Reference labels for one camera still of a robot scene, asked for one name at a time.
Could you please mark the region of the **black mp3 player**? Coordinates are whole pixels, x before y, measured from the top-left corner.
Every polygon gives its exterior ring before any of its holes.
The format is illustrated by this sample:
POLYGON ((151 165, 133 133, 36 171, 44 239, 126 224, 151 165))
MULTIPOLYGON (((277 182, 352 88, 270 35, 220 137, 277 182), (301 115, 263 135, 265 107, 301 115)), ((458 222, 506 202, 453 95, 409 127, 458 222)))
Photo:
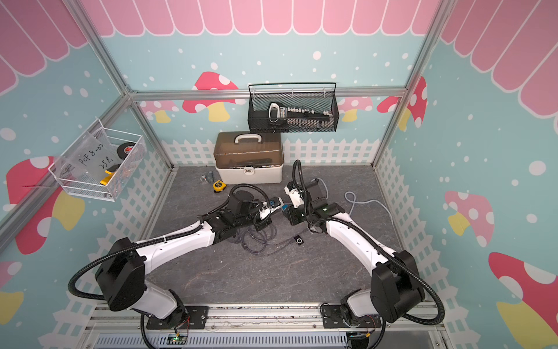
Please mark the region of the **black mp3 player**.
POLYGON ((295 236, 295 237, 294 237, 294 240, 295 240, 295 242, 296 242, 299 246, 301 246, 302 244, 304 244, 304 240, 303 240, 302 237, 300 237, 300 236, 295 236))

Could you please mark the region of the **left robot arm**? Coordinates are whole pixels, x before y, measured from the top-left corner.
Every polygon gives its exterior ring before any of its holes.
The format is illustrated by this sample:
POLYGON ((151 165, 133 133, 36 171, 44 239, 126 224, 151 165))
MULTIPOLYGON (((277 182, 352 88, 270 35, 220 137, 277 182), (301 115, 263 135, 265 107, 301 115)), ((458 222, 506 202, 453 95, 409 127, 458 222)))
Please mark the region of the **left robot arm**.
POLYGON ((281 198, 269 197, 257 186, 233 186, 223 204, 199 215, 193 225, 149 240, 119 239, 107 255, 71 277, 68 291, 77 298, 104 301, 114 312, 133 310, 157 318, 167 327, 180 327, 190 318, 181 298, 145 277, 184 254, 235 236, 240 228, 266 228, 282 206, 281 198))

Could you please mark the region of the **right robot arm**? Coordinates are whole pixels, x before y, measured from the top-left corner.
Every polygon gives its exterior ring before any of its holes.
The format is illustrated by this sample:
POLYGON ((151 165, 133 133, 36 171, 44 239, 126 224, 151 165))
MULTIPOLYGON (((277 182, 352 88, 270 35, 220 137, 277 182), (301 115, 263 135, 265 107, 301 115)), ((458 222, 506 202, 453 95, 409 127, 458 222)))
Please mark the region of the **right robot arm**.
POLYGON ((412 254, 385 247, 365 232, 350 214, 336 203, 328 203, 318 184, 306 182, 302 163, 296 160, 292 181, 286 193, 292 204, 302 210, 308 228, 329 235, 347 248, 366 267, 370 274, 369 289, 348 296, 345 307, 356 317, 376 314, 387 323, 405 318, 416 324, 434 326, 443 323, 446 310, 440 296, 419 275, 412 254), (429 295, 437 314, 432 318, 419 318, 409 311, 429 295))

